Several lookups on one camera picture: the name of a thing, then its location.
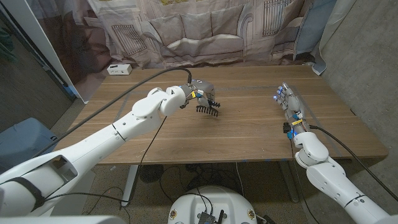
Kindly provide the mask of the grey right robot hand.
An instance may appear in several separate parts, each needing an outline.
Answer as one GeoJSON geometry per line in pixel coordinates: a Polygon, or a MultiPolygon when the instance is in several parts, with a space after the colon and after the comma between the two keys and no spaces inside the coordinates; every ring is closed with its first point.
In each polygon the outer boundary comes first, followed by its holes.
{"type": "Polygon", "coordinates": [[[305,119],[304,107],[286,82],[283,82],[277,88],[277,94],[273,96],[273,99],[284,111],[287,121],[283,124],[283,132],[287,134],[289,139],[309,130],[309,124],[305,119]]]}

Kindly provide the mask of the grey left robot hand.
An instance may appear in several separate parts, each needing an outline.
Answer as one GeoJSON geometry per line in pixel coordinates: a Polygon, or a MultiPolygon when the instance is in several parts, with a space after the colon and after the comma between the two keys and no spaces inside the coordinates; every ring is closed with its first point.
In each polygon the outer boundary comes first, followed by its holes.
{"type": "Polygon", "coordinates": [[[200,106],[206,108],[213,106],[215,102],[214,85],[205,80],[192,80],[181,86],[185,93],[186,101],[196,99],[200,106]]]}

